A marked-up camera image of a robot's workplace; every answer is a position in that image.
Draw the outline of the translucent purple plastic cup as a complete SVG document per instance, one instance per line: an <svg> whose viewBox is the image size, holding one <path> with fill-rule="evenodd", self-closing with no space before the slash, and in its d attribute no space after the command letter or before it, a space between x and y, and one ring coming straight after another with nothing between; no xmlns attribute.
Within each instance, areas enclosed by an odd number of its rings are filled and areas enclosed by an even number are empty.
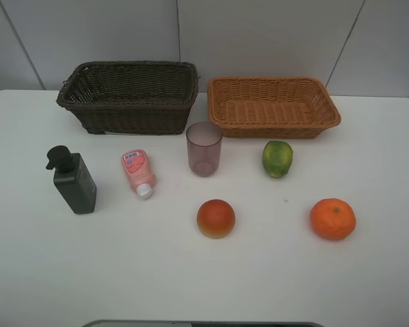
<svg viewBox="0 0 409 327"><path fill-rule="evenodd" d="M211 176L219 167L223 133L210 121L194 123L186 131L190 170L201 177Z"/></svg>

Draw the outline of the orange tangerine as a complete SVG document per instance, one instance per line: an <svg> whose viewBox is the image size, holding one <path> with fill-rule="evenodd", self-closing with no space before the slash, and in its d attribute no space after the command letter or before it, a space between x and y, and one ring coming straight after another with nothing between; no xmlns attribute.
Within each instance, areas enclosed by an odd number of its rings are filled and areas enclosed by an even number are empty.
<svg viewBox="0 0 409 327"><path fill-rule="evenodd" d="M357 225L352 207L337 198L317 202L309 213L309 222L312 230L326 240L344 240Z"/></svg>

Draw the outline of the light orange wicker basket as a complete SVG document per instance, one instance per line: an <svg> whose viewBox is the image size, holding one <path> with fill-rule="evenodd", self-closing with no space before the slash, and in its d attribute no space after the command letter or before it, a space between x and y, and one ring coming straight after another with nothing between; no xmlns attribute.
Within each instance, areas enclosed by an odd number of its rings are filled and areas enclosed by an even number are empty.
<svg viewBox="0 0 409 327"><path fill-rule="evenodd" d="M312 139L341 123L323 84L308 77L213 78L207 104L229 138Z"/></svg>

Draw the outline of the dark green pump bottle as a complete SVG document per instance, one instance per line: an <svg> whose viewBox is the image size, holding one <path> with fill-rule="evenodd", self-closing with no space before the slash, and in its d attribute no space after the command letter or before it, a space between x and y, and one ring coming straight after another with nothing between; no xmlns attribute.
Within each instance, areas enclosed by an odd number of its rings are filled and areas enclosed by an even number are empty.
<svg viewBox="0 0 409 327"><path fill-rule="evenodd" d="M77 214L95 210L97 187L80 153L63 145L47 152L47 170L54 170L53 183L67 205Z"/></svg>

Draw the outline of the red orange half fruit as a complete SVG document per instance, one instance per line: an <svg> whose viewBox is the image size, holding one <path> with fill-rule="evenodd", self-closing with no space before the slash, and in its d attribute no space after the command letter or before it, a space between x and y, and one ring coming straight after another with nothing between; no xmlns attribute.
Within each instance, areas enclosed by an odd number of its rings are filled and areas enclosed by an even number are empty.
<svg viewBox="0 0 409 327"><path fill-rule="evenodd" d="M236 216L229 203L213 199L200 206L196 222L202 234L209 238L224 238L234 228Z"/></svg>

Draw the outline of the pink lotion bottle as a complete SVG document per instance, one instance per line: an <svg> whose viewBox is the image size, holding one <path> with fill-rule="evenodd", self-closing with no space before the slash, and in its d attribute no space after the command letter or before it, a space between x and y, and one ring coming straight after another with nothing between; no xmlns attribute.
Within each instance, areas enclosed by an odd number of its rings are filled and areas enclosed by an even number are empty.
<svg viewBox="0 0 409 327"><path fill-rule="evenodd" d="M142 200L149 198L153 194L156 177L147 154L142 149L128 151L122 154L121 163L132 190Z"/></svg>

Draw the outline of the green lime fruit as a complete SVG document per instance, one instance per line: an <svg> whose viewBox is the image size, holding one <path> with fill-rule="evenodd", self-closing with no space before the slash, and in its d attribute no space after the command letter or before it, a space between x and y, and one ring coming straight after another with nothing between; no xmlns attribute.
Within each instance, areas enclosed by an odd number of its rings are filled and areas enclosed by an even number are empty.
<svg viewBox="0 0 409 327"><path fill-rule="evenodd" d="M262 166L273 178L286 176L292 165L293 149L283 141L269 141L262 152Z"/></svg>

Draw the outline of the dark brown wicker basket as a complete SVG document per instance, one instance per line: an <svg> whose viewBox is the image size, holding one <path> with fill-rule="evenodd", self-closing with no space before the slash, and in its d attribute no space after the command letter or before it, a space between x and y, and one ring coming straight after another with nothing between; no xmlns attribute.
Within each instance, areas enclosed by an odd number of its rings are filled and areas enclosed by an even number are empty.
<svg viewBox="0 0 409 327"><path fill-rule="evenodd" d="M91 61L63 83L57 104L90 134L182 134L198 94L188 62Z"/></svg>

